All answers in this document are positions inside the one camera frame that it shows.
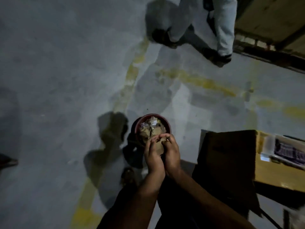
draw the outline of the gray pants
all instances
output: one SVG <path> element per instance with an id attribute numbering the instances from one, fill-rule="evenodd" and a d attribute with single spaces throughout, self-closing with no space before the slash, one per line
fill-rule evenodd
<path id="1" fill-rule="evenodd" d="M 177 42 L 193 22 L 202 0 L 180 0 L 171 30 L 170 40 Z M 217 33 L 217 52 L 220 56 L 233 52 L 234 25 L 237 11 L 237 0 L 213 0 L 215 29 Z"/>

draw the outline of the hand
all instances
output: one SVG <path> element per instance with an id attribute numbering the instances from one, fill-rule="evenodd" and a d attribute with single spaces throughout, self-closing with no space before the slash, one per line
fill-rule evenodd
<path id="1" fill-rule="evenodd" d="M 148 166 L 148 174 L 154 176 L 161 185 L 165 177 L 165 168 L 160 155 L 156 152 L 158 138 L 159 136 L 154 136 L 147 141 L 144 149 L 144 158 Z"/>
<path id="2" fill-rule="evenodd" d="M 166 137 L 169 141 L 162 141 L 165 152 L 165 170 L 169 177 L 174 178 L 181 171 L 179 146 L 172 134 L 164 133 L 160 138 Z"/>

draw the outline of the purple package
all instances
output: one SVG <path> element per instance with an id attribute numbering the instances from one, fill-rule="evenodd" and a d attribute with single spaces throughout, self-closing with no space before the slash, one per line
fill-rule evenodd
<path id="1" fill-rule="evenodd" d="M 275 140 L 274 154 L 298 165 L 305 165 L 305 153 L 295 147 Z"/>

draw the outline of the concrete floor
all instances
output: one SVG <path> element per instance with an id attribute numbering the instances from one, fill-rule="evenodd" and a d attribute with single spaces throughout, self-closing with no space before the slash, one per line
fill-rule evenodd
<path id="1" fill-rule="evenodd" d="M 190 45 L 153 44 L 146 23 L 170 26 L 175 5 L 151 1 L 0 0 L 0 152 L 20 162 L 0 175 L 2 228 L 95 228 L 128 165 L 125 125 L 147 113 L 168 119 L 189 162 L 201 129 L 305 138 L 303 74 L 238 54 L 219 69 Z M 206 14 L 193 25 L 215 47 Z M 259 199 L 282 225 L 282 206 Z"/>

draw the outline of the forearm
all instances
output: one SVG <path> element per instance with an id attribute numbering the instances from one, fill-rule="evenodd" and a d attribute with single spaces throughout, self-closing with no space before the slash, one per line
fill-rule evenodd
<path id="1" fill-rule="evenodd" d="M 210 195 L 184 171 L 179 170 L 173 179 L 194 198 L 199 204 L 199 208 L 211 219 L 216 228 L 254 229 L 250 222 L 232 208 Z"/>
<path id="2" fill-rule="evenodd" d="M 156 184 L 156 179 L 155 175 L 148 174 L 123 208 L 112 209 L 109 215 L 111 219 L 106 220 L 107 225 L 102 226 L 102 220 L 101 228 L 147 229 L 161 186 Z"/>

